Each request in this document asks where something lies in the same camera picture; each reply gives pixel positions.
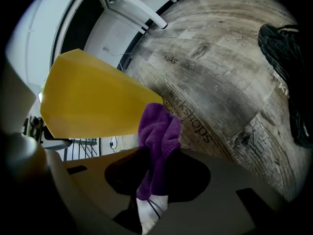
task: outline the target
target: dark floor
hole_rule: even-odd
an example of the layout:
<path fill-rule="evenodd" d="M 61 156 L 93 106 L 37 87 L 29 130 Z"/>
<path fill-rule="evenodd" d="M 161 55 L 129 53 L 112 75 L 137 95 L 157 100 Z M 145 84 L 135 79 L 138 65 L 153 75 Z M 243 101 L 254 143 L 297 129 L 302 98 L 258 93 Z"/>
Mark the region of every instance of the dark floor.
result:
<path fill-rule="evenodd" d="M 134 50 L 126 73 L 182 120 L 181 144 L 234 161 L 287 200 L 312 151 L 293 143 L 288 89 L 257 45 L 260 26 L 294 24 L 277 0 L 181 0 Z"/>

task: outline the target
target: black shoe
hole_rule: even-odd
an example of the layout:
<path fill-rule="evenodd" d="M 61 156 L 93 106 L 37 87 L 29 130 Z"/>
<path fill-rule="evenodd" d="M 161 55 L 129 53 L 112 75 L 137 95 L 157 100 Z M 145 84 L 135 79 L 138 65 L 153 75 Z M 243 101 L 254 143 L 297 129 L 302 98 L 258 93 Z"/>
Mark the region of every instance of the black shoe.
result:
<path fill-rule="evenodd" d="M 268 62 L 288 85 L 294 142 L 305 148 L 313 148 L 313 113 L 308 111 L 304 96 L 306 92 L 301 89 L 306 71 L 299 46 L 299 32 L 288 29 L 297 29 L 297 26 L 276 28 L 264 24 L 259 31 L 258 44 Z"/>

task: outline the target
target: cable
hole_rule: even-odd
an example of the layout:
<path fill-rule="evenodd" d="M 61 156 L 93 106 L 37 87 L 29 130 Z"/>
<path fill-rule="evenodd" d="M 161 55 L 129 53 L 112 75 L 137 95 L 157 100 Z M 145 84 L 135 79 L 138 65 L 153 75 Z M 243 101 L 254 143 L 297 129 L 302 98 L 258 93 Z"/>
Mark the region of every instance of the cable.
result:
<path fill-rule="evenodd" d="M 133 54 L 132 52 L 125 52 L 125 53 L 122 53 L 122 54 L 113 55 L 113 54 L 109 53 L 108 51 L 106 51 L 104 47 L 102 48 L 102 50 L 103 50 L 104 52 L 106 52 L 107 54 L 113 56 L 113 57 L 117 57 L 117 56 L 124 55 L 124 54 L 131 54 L 131 55 L 132 55 L 131 58 L 134 56 L 134 54 Z M 121 65 L 120 62 L 118 62 L 118 63 L 119 63 L 119 65 L 121 66 L 122 72 L 124 72 L 123 66 Z"/>
<path fill-rule="evenodd" d="M 113 139 L 113 137 L 111 137 L 110 148 L 111 148 L 112 151 L 115 153 L 114 150 L 117 148 L 117 138 L 116 138 L 116 136 L 115 136 L 115 141 L 116 141 L 116 146 L 115 146 L 115 148 L 112 148 L 112 146 L 113 146 L 112 139 Z"/>
<path fill-rule="evenodd" d="M 160 219 L 160 215 L 157 213 L 156 209 L 153 207 L 153 205 L 151 204 L 151 202 L 147 199 L 149 205 L 152 207 L 152 209 L 155 211 L 155 213 L 157 214 L 157 217 Z"/>

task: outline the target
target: purple microfiber cloth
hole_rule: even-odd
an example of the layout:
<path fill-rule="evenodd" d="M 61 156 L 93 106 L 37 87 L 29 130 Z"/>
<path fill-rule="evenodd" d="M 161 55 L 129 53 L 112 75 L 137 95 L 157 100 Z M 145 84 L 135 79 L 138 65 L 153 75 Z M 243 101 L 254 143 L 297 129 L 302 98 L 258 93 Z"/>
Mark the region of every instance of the purple microfiber cloth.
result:
<path fill-rule="evenodd" d="M 147 200 L 153 195 L 168 195 L 164 181 L 164 166 L 170 154 L 180 148 L 180 119 L 167 112 L 162 104 L 149 103 L 141 116 L 139 146 L 150 150 L 150 168 L 137 189 L 137 198 Z"/>

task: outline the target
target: yellow plastic panel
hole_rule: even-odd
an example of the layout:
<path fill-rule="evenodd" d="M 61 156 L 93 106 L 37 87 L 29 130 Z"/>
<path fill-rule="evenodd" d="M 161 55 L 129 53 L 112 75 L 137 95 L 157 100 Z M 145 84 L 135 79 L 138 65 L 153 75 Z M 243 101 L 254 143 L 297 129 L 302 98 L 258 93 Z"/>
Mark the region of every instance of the yellow plastic panel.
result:
<path fill-rule="evenodd" d="M 55 60 L 40 113 L 54 138 L 134 134 L 147 103 L 162 98 L 106 62 L 76 49 Z"/>

